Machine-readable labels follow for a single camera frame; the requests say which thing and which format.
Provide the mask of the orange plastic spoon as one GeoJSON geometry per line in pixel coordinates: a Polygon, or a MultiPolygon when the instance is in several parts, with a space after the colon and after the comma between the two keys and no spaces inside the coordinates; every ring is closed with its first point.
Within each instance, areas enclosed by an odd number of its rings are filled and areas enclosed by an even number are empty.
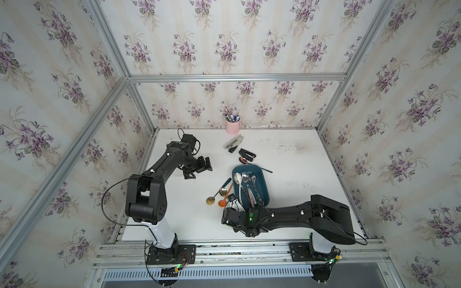
{"type": "Polygon", "coordinates": [[[227,203],[228,203],[228,196],[229,196],[229,193],[232,191],[232,188],[233,188],[233,184],[230,185],[230,187],[229,187],[229,189],[228,189],[226,195],[224,196],[224,198],[218,202],[218,205],[219,205],[220,207],[224,208],[224,207],[227,205],[227,203]]]}

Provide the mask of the steel spoon green handle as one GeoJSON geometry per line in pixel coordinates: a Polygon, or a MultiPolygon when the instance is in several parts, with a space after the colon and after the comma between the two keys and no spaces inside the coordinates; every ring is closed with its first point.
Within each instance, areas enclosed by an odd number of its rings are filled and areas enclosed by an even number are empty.
{"type": "Polygon", "coordinates": [[[257,184],[256,184],[257,177],[255,175],[252,175],[251,180],[252,180],[254,190],[255,190],[255,193],[256,193],[256,200],[258,202],[258,205],[259,206],[264,206],[265,202],[264,202],[263,198],[261,197],[261,194],[259,193],[259,190],[258,190],[258,187],[257,187],[257,184]]]}

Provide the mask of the gold spoon green handle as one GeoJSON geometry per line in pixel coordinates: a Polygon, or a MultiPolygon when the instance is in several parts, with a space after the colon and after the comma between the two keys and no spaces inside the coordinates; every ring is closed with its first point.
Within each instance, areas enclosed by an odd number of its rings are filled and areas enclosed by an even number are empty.
{"type": "Polygon", "coordinates": [[[210,196],[210,197],[208,197],[208,198],[206,199],[206,203],[207,203],[208,205],[214,204],[215,201],[216,201],[216,196],[217,196],[217,195],[226,196],[226,195],[227,195],[227,192],[228,192],[228,190],[226,189],[226,187],[227,187],[227,185],[228,185],[231,181],[232,181],[231,178],[228,178],[228,179],[226,180],[226,182],[219,188],[218,192],[217,192],[215,195],[210,196]]]}

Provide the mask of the white plastic spoon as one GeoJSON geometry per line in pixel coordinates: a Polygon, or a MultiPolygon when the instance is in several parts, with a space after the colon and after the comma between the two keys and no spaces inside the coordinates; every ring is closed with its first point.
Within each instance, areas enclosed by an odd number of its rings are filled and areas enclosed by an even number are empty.
{"type": "Polygon", "coordinates": [[[240,173],[235,173],[234,174],[234,181],[235,183],[237,184],[237,190],[238,190],[238,193],[237,193],[237,196],[238,196],[238,201],[240,204],[242,204],[242,195],[241,195],[241,185],[242,185],[242,182],[243,182],[243,179],[242,179],[242,175],[240,173]]]}

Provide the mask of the iridescent rainbow metal spoon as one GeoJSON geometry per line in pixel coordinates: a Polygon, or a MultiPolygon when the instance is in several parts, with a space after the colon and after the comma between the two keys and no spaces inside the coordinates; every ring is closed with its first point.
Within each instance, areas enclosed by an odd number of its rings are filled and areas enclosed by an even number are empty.
{"type": "Polygon", "coordinates": [[[252,163],[252,162],[249,162],[248,159],[246,159],[246,158],[244,158],[244,157],[239,157],[239,162],[240,162],[241,164],[243,164],[243,165],[255,166],[255,167],[260,168],[261,170],[266,171],[266,172],[268,172],[268,173],[271,173],[271,174],[273,173],[273,171],[271,171],[271,170],[268,170],[268,169],[263,168],[263,167],[261,167],[261,166],[259,166],[259,165],[257,165],[257,164],[254,164],[254,163],[252,163]]]}

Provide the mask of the teal plastic storage box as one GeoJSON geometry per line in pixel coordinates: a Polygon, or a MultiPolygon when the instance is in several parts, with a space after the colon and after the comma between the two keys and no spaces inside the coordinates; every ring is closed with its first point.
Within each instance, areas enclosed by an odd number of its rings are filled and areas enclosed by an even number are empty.
{"type": "MultiPolygon", "coordinates": [[[[263,200],[265,202],[264,206],[261,206],[261,207],[268,206],[268,204],[270,203],[270,195],[268,193],[268,187],[267,187],[267,184],[266,184],[266,181],[265,181],[265,178],[264,178],[263,170],[261,170],[260,168],[255,167],[255,166],[250,166],[250,165],[235,166],[233,168],[233,170],[232,170],[232,178],[233,178],[233,183],[234,183],[234,194],[235,194],[237,200],[238,200],[238,196],[237,196],[237,193],[238,193],[237,188],[238,187],[237,187],[237,184],[234,181],[234,174],[235,173],[240,173],[242,175],[243,172],[247,172],[249,174],[249,176],[250,176],[250,188],[251,188],[255,198],[256,198],[256,193],[255,193],[254,186],[253,186],[253,183],[252,183],[252,180],[251,180],[251,176],[255,175],[257,177],[256,184],[257,184],[259,193],[261,194],[261,197],[263,198],[263,200]]],[[[241,195],[242,195],[242,204],[240,204],[240,205],[247,211],[249,208],[252,208],[252,205],[251,205],[251,202],[250,202],[250,199],[249,199],[249,194],[248,194],[248,191],[247,191],[247,187],[246,187],[244,182],[242,182],[242,185],[241,185],[241,195]]]]}

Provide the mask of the steel spoon pink handle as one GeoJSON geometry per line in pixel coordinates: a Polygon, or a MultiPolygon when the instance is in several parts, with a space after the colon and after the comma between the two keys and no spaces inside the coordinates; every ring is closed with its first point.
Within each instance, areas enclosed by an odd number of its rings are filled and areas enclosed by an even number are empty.
{"type": "Polygon", "coordinates": [[[250,176],[247,172],[243,172],[242,173],[242,178],[243,178],[243,182],[245,183],[246,187],[247,187],[247,191],[248,191],[248,194],[249,194],[249,199],[250,199],[250,202],[251,202],[251,205],[252,207],[255,207],[256,206],[256,199],[253,195],[253,192],[250,188],[250,176]]]}

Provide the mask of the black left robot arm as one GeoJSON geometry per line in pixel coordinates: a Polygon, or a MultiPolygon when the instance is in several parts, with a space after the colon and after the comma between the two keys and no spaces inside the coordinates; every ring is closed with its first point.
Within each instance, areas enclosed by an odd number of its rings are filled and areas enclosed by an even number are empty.
{"type": "Polygon", "coordinates": [[[196,157],[195,137],[186,134],[180,141],[166,145],[165,153],[142,174],[133,174],[127,181],[126,216],[138,226],[143,226],[152,235],[157,249],[175,253],[177,235],[164,219],[168,208],[166,182],[176,169],[180,169],[185,180],[195,179],[196,174],[212,171],[208,157],[196,157]]]}

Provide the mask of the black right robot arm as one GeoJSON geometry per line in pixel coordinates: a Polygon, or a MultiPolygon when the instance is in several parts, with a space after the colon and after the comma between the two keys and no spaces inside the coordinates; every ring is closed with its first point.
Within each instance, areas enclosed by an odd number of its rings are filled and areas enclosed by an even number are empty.
{"type": "Polygon", "coordinates": [[[254,207],[244,211],[225,208],[222,224],[246,237],[275,229],[308,228],[334,244],[356,243],[349,206],[319,194],[303,204],[282,208],[254,207]]]}

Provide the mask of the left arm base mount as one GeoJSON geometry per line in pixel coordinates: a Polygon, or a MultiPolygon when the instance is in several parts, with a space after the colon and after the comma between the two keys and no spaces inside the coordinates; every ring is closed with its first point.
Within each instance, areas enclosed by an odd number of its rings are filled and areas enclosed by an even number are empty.
{"type": "Polygon", "coordinates": [[[171,248],[162,249],[150,246],[146,254],[147,265],[189,265],[194,264],[196,257],[195,245],[173,245],[171,248]]]}

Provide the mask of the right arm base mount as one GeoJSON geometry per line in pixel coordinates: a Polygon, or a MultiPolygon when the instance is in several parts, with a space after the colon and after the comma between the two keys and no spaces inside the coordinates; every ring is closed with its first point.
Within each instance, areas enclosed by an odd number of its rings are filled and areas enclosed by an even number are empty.
{"type": "Polygon", "coordinates": [[[289,252],[293,262],[322,262],[329,265],[336,263],[341,254],[336,246],[327,253],[317,252],[310,242],[291,242],[289,252]]]}

